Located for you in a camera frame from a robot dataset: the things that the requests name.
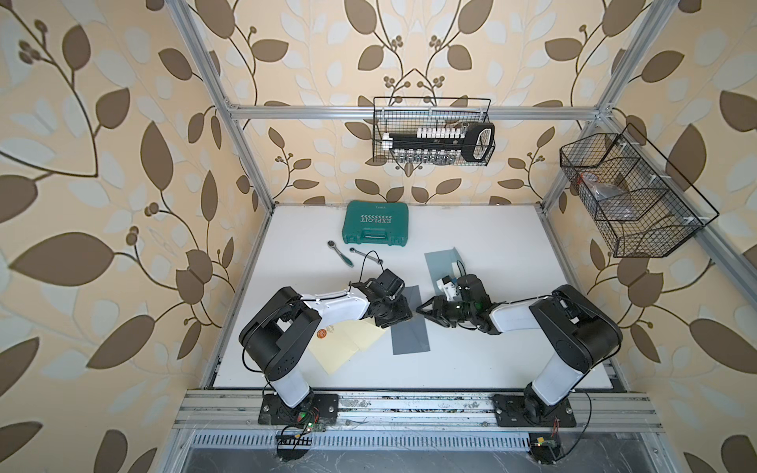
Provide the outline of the dark grey envelope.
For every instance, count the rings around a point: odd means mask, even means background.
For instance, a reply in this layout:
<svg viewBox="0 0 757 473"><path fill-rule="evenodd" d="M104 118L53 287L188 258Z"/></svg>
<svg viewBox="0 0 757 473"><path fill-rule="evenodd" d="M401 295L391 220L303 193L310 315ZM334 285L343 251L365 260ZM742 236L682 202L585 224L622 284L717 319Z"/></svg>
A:
<svg viewBox="0 0 757 473"><path fill-rule="evenodd" d="M392 354L401 356L429 352L431 346L426 319L415 311L422 303L420 289L418 286L406 287L403 295L407 300L412 317L390 327Z"/></svg>

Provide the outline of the light blue envelope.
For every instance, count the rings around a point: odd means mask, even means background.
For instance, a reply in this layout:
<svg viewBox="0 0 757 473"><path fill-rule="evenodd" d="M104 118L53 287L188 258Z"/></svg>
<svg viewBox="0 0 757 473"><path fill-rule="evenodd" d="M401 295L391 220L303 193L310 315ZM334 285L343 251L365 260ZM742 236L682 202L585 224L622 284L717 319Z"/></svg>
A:
<svg viewBox="0 0 757 473"><path fill-rule="evenodd" d="M427 252L425 260L433 287L439 290L438 280L449 277L453 280L466 274L462 257L456 248Z"/></svg>

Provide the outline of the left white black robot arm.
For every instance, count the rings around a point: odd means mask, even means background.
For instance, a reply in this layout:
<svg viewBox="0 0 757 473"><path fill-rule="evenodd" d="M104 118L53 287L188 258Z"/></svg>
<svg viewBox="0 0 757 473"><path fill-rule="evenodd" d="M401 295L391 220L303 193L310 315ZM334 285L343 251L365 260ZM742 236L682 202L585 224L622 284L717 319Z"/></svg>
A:
<svg viewBox="0 0 757 473"><path fill-rule="evenodd" d="M262 370L283 404L298 409L313 392L299 364L317 331L349 321L366 320L380 329L407 321L412 311L404 289L404 281L389 269L331 294L301 295L283 287L242 330L242 352Z"/></svg>

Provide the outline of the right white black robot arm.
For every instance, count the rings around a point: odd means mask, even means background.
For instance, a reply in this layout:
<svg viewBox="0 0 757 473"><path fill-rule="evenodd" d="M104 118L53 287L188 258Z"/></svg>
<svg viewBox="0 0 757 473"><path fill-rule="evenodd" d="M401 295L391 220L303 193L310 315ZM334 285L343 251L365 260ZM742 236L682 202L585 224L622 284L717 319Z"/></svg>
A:
<svg viewBox="0 0 757 473"><path fill-rule="evenodd" d="M596 366L621 348L616 322L571 285L548 295L494 303L474 274L438 281L443 294L416 307L425 319L445 328L465 327L488 335L539 329L554 354L524 389L524 411L532 420L546 416Z"/></svg>

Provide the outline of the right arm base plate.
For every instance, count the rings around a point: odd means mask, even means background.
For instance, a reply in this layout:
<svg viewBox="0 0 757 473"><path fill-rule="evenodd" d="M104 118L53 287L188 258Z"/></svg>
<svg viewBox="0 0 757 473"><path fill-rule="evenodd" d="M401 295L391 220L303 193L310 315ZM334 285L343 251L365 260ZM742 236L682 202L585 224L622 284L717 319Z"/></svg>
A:
<svg viewBox="0 0 757 473"><path fill-rule="evenodd" d="M494 394L496 424L500 428L575 428L577 421L568 397L548 405L529 384L523 394Z"/></svg>

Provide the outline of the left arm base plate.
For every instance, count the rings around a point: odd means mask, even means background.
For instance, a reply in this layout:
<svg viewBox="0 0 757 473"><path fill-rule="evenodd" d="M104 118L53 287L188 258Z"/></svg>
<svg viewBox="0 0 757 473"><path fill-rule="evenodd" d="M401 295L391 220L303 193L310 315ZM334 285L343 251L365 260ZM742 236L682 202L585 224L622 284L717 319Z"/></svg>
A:
<svg viewBox="0 0 757 473"><path fill-rule="evenodd" d="M330 393L310 393L298 406L289 407L278 395L265 394L258 414L258 424L264 426L334 425L339 413L339 396Z"/></svg>

